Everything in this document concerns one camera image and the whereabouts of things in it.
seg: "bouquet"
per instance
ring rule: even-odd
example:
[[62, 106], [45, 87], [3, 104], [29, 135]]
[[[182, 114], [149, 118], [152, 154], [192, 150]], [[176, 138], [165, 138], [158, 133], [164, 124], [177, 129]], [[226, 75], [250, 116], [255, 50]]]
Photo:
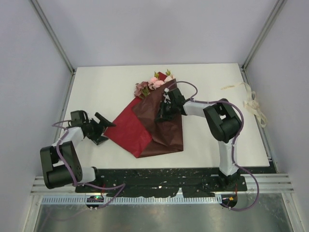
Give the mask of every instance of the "bouquet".
[[135, 98], [107, 128], [104, 135], [136, 158], [183, 151], [181, 115], [171, 121], [155, 122], [164, 89], [176, 79], [170, 70], [155, 72], [149, 81], [135, 85]]

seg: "gray wall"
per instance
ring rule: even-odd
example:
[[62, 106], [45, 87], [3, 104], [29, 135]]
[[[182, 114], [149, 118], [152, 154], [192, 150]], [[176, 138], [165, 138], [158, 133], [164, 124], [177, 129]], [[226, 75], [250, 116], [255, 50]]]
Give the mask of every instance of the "gray wall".
[[276, 0], [39, 0], [73, 66], [243, 63]]
[[269, 119], [280, 167], [309, 215], [309, 1], [287, 1], [250, 64], [248, 76]]
[[0, 7], [0, 231], [18, 232], [70, 74], [27, 0]]

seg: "purple cable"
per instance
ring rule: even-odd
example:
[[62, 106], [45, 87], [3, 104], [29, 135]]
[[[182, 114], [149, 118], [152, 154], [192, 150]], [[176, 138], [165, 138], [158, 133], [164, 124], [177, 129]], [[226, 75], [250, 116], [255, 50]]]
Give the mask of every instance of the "purple cable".
[[[121, 191], [125, 188], [126, 185], [123, 183], [123, 184], [121, 184], [121, 185], [119, 185], [119, 186], [121, 186], [120, 190], [119, 190], [108, 202], [106, 202], [106, 203], [103, 204], [103, 205], [100, 205], [100, 206], [98, 207], [98, 209], [101, 209], [101, 208], [104, 208], [104, 207], [108, 206], [108, 205], [121, 193]], [[79, 212], [77, 212], [76, 214], [74, 214], [74, 215], [72, 215], [72, 216], [70, 216], [70, 217], [68, 217], [68, 218], [65, 218], [65, 219], [62, 219], [62, 218], [61, 218], [61, 219], [59, 219], [59, 218], [52, 217], [52, 216], [51, 216], [52, 210], [50, 210], [50, 211], [48, 212], [46, 218], [44, 219], [44, 222], [43, 222], [43, 224], [41, 225], [41, 228], [40, 228], [39, 232], [42, 232], [42, 231], [43, 231], [43, 228], [44, 228], [45, 224], [47, 223], [48, 218], [51, 218], [52, 220], [55, 220], [55, 221], [67, 221], [67, 220], [70, 220], [70, 219], [72, 219], [72, 218], [74, 218], [74, 217], [76, 217], [76, 216], [82, 214], [82, 213], [85, 212], [85, 211], [88, 211], [88, 209], [84, 209], [84, 210], [82, 210], [82, 211], [79, 211]]]
[[242, 169], [244, 172], [248, 173], [248, 174], [253, 178], [253, 180], [254, 180], [255, 183], [256, 183], [256, 192], [257, 192], [257, 193], [256, 193], [256, 198], [255, 198], [254, 202], [253, 202], [250, 206], [248, 206], [248, 207], [246, 207], [246, 208], [235, 209], [235, 208], [230, 208], [230, 207], [228, 207], [226, 204], [222, 204], [222, 205], [223, 205], [224, 207], [226, 207], [226, 208], [229, 208], [230, 210], [233, 210], [233, 211], [244, 211], [244, 210], [247, 210], [247, 209], [251, 209], [253, 206], [255, 206], [255, 204], [258, 202], [258, 199], [259, 199], [259, 195], [260, 195], [259, 183], [257, 182], [257, 179], [255, 178], [255, 176], [254, 176], [251, 172], [249, 172], [247, 169], [245, 169], [245, 168], [239, 166], [238, 164], [236, 164], [235, 158], [234, 158], [234, 153], [235, 153], [235, 147], [234, 147], [234, 146], [235, 146], [237, 137], [240, 135], [240, 132], [242, 131], [243, 126], [244, 126], [244, 117], [243, 117], [243, 114], [242, 114], [241, 110], [240, 110], [237, 106], [235, 106], [234, 104], [232, 104], [232, 103], [230, 103], [230, 102], [228, 102], [228, 101], [195, 101], [195, 100], [193, 99], [193, 97], [197, 95], [198, 89], [197, 89], [197, 87], [196, 87], [195, 85], [193, 85], [192, 83], [187, 82], [187, 81], [177, 81], [177, 82], [171, 84], [168, 88], [170, 88], [171, 86], [173, 86], [173, 85], [175, 85], [175, 84], [177, 84], [177, 83], [186, 83], [186, 84], [189, 84], [189, 85], [191, 85], [191, 86], [193, 86], [193, 87], [195, 88], [195, 90], [196, 90], [195, 94], [193, 94], [193, 95], [190, 97], [190, 101], [192, 101], [192, 102], [203, 103], [203, 104], [224, 103], [224, 104], [230, 105], [230, 106], [232, 106], [233, 108], [235, 108], [235, 109], [238, 111], [238, 113], [240, 114], [240, 118], [241, 118], [240, 129], [239, 129], [239, 131], [236, 133], [236, 135], [235, 135], [235, 137], [234, 137], [234, 139], [233, 139], [233, 141], [232, 141], [232, 162], [233, 162], [233, 164], [234, 164], [236, 167], [238, 167], [239, 169]]
[[93, 188], [96, 188], [96, 189], [100, 189], [100, 190], [114, 190], [114, 189], [118, 189], [118, 188], [121, 188], [125, 186], [125, 184], [121, 184], [121, 185], [118, 185], [118, 186], [115, 186], [115, 187], [111, 187], [111, 188], [103, 188], [103, 187], [99, 187], [99, 186], [96, 186], [96, 185], [93, 185], [93, 184], [89, 184], [89, 183], [77, 183], [77, 180], [76, 180], [76, 177], [72, 171], [72, 168], [70, 167], [70, 165], [68, 164], [68, 162], [64, 159], [64, 157], [62, 156], [61, 152], [60, 152], [60, 143], [61, 141], [68, 135], [69, 133], [69, 130], [68, 128], [66, 127], [63, 127], [63, 126], [59, 126], [58, 124], [60, 123], [63, 123], [63, 122], [69, 122], [70, 120], [65, 120], [65, 121], [60, 121], [60, 122], [56, 122], [54, 123], [52, 126], [53, 127], [57, 127], [57, 128], [60, 128], [60, 129], [63, 129], [65, 132], [64, 134], [61, 136], [61, 138], [58, 140], [57, 144], [56, 144], [56, 151], [57, 151], [57, 154], [59, 156], [59, 158], [61, 159], [61, 161], [64, 163], [64, 165], [66, 166], [66, 168], [68, 169], [71, 177], [72, 177], [72, 180], [73, 180], [73, 186], [76, 187], [78, 185], [87, 185], [87, 186], [90, 186], [90, 187], [93, 187]]
[[[108, 206], [108, 205], [121, 193], [121, 191], [125, 188], [126, 184], [123, 183], [123, 184], [118, 185], [118, 186], [115, 186], [115, 187], [103, 188], [103, 187], [95, 186], [95, 185], [89, 184], [89, 183], [77, 183], [76, 177], [74, 176], [74, 173], [73, 173], [71, 167], [69, 166], [69, 164], [67, 163], [67, 161], [66, 161], [66, 160], [64, 159], [64, 157], [62, 156], [62, 154], [61, 154], [61, 152], [60, 152], [60, 148], [59, 148], [61, 141], [68, 135], [69, 130], [68, 130], [68, 128], [62, 127], [62, 126], [60, 126], [60, 125], [58, 125], [58, 124], [63, 123], [63, 122], [69, 122], [69, 121], [70, 121], [70, 120], [60, 121], [60, 122], [56, 122], [56, 123], [54, 123], [54, 124], [52, 125], [53, 127], [57, 127], [57, 128], [63, 129], [63, 130], [65, 131], [64, 134], [61, 136], [61, 138], [58, 140], [58, 142], [57, 142], [57, 144], [56, 144], [56, 151], [57, 151], [57, 153], [58, 153], [58, 156], [59, 156], [59, 158], [61, 159], [61, 161], [64, 163], [64, 165], [66, 166], [66, 168], [68, 169], [68, 171], [69, 171], [69, 173], [70, 173], [70, 175], [71, 175], [71, 177], [72, 177], [73, 186], [74, 186], [74, 187], [76, 187], [76, 186], [78, 186], [78, 185], [87, 185], [87, 186], [90, 186], [90, 187], [93, 187], [93, 188], [96, 188], [96, 189], [101, 189], [101, 190], [114, 190], [114, 189], [120, 188], [120, 190], [119, 190], [107, 203], [105, 203], [105, 204], [103, 204], [103, 205], [100, 205], [100, 206], [98, 207], [98, 209], [104, 208], [104, 207]], [[43, 228], [44, 228], [44, 226], [45, 226], [45, 224], [46, 224], [48, 218], [51, 218], [51, 219], [53, 219], [53, 220], [55, 220], [55, 221], [67, 221], [67, 220], [70, 220], [70, 219], [72, 219], [72, 218], [74, 218], [74, 217], [80, 215], [81, 213], [83, 213], [83, 212], [85, 212], [85, 211], [87, 211], [87, 210], [88, 210], [88, 209], [82, 210], [82, 211], [80, 211], [80, 212], [74, 214], [73, 216], [68, 217], [68, 218], [65, 218], [65, 219], [59, 219], [59, 218], [51, 217], [51, 210], [50, 210], [50, 211], [48, 212], [48, 214], [47, 214], [47, 216], [46, 216], [46, 218], [45, 218], [45, 220], [44, 220], [44, 222], [43, 222], [43, 224], [42, 224], [42, 226], [41, 226], [41, 228], [40, 228], [39, 231], [41, 232], [41, 231], [43, 230]]]

